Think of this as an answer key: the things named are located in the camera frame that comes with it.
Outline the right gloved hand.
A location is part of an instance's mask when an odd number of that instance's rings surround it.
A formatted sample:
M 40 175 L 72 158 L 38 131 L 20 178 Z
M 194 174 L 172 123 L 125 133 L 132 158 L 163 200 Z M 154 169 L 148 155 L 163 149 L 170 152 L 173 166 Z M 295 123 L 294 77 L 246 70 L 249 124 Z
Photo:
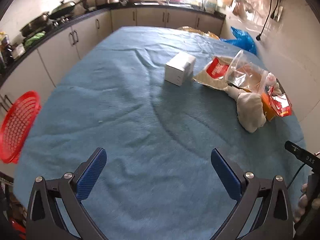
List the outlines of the right gloved hand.
M 299 198 L 297 207 L 293 212 L 294 223 L 298 223 L 300 221 L 302 215 L 304 215 L 305 213 L 305 208 L 309 203 L 309 200 L 306 196 L 307 189 L 308 189 L 308 184 L 307 183 L 303 184 L 301 189 L 302 195 Z M 311 207 L 313 210 L 319 210 L 319 202 L 320 202 L 319 198 L 316 198 L 312 201 Z

